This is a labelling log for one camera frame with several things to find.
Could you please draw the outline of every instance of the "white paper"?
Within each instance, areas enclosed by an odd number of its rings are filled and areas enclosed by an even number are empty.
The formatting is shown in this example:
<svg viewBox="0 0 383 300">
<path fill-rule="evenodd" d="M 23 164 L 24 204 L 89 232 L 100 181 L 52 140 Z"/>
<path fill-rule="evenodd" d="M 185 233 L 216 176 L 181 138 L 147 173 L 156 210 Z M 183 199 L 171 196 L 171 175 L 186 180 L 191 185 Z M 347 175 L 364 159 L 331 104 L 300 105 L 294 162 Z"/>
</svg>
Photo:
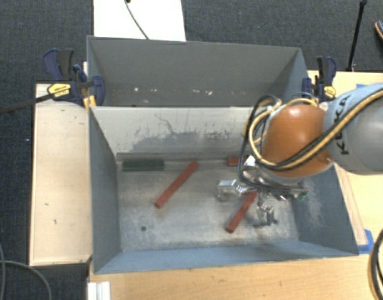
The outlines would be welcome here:
<svg viewBox="0 0 383 300">
<path fill-rule="evenodd" d="M 180 0 L 131 0 L 129 7 L 150 39 L 186 41 Z M 94 35 L 144 39 L 123 0 L 94 0 Z"/>
</svg>

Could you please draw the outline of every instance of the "blue clamp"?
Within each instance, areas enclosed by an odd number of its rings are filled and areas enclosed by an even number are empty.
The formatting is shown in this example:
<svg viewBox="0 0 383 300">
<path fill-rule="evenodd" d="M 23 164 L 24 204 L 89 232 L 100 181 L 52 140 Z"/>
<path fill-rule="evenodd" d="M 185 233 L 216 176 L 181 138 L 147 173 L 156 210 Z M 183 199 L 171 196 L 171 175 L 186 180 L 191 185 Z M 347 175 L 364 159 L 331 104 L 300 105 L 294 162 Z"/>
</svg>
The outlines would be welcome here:
<svg viewBox="0 0 383 300">
<path fill-rule="evenodd" d="M 59 96 L 52 96 L 55 101 L 67 101 L 83 106 L 83 99 L 92 94 L 96 98 L 97 106 L 101 106 L 105 99 L 105 85 L 101 75 L 95 75 L 87 81 L 87 75 L 79 64 L 71 67 L 73 50 L 51 49 L 43 56 L 44 70 L 52 77 L 55 83 L 65 83 L 65 92 Z"/>
<path fill-rule="evenodd" d="M 335 99 L 336 90 L 332 81 L 336 76 L 336 62 L 331 57 L 317 57 L 319 76 L 315 76 L 315 84 L 309 77 L 303 79 L 302 91 L 317 97 L 319 102 Z"/>
</svg>

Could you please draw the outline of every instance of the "gray bin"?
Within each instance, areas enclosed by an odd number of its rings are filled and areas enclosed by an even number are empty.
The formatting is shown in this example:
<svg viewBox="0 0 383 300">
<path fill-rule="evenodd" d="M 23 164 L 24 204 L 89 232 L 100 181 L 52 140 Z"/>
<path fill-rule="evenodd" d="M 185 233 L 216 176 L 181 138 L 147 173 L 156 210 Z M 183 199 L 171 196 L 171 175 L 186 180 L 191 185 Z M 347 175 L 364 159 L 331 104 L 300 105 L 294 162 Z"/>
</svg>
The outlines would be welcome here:
<svg viewBox="0 0 383 300">
<path fill-rule="evenodd" d="M 88 72 L 102 74 L 104 106 L 89 120 L 95 273 L 228 266 L 358 254 L 335 170 L 307 178 L 303 200 L 273 199 L 278 223 L 254 226 L 252 206 L 233 234 L 241 199 L 216 199 L 219 180 L 263 94 L 287 100 L 307 71 L 301 50 L 209 42 L 88 37 Z M 164 161 L 122 171 L 122 162 Z M 190 161 L 188 181 L 155 200 Z"/>
</svg>

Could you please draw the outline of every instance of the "black stand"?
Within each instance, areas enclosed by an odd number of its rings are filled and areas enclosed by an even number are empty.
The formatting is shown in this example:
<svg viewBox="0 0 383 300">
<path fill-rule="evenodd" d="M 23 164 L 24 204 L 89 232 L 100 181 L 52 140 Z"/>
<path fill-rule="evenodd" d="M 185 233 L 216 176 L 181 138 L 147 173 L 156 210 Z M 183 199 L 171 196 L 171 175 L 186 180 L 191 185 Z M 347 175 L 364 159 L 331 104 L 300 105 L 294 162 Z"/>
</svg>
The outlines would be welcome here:
<svg viewBox="0 0 383 300">
<path fill-rule="evenodd" d="M 354 38 L 352 43 L 352 49 L 350 51 L 350 58 L 349 63 L 347 65 L 346 71 L 353 71 L 353 57 L 354 57 L 354 51 L 355 51 L 355 45 L 357 44 L 357 38 L 359 36 L 360 31 L 360 25 L 361 25 L 361 19 L 362 19 L 362 13 L 364 12 L 364 6 L 367 4 L 367 0 L 360 0 L 360 9 L 359 9 L 359 16 L 357 17 L 357 22 L 355 24 L 355 30 L 354 30 Z"/>
</svg>

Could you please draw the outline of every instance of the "dark gray carpet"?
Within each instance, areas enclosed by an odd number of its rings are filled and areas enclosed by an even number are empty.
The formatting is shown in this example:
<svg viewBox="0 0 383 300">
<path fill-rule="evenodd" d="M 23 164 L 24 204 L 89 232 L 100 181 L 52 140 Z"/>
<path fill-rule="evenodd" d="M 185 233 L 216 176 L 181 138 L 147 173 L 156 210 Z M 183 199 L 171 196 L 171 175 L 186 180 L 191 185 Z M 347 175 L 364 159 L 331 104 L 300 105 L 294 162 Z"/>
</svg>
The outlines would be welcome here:
<svg viewBox="0 0 383 300">
<path fill-rule="evenodd" d="M 37 80 L 49 79 L 41 56 L 73 48 L 86 59 L 93 32 L 92 0 L 0 0 L 0 105 L 33 96 Z M 307 67 L 332 56 L 347 66 L 359 0 L 182 0 L 186 38 L 194 41 L 298 46 Z M 355 55 L 358 71 L 383 72 L 383 49 L 374 22 L 383 0 L 368 0 Z M 32 109 L 0 116 L 0 240 L 6 258 L 26 262 L 31 190 Z M 54 299 L 83 299 L 85 266 L 43 268 Z M 6 299 L 46 299 L 31 274 L 9 269 Z"/>
</svg>

